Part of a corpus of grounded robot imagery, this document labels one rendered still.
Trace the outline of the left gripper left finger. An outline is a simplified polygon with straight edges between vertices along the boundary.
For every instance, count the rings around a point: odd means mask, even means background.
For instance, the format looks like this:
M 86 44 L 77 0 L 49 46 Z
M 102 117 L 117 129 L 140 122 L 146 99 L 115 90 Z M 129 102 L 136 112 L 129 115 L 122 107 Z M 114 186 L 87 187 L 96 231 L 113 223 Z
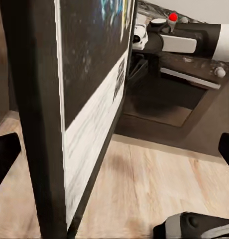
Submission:
M 0 136 L 0 184 L 21 151 L 16 132 Z

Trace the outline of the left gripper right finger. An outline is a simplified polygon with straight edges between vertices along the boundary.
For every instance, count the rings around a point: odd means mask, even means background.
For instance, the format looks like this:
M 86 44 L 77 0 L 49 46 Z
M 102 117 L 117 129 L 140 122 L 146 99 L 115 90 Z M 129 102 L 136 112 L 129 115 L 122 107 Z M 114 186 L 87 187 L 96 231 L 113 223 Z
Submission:
M 229 133 L 222 132 L 218 145 L 218 151 L 229 165 Z

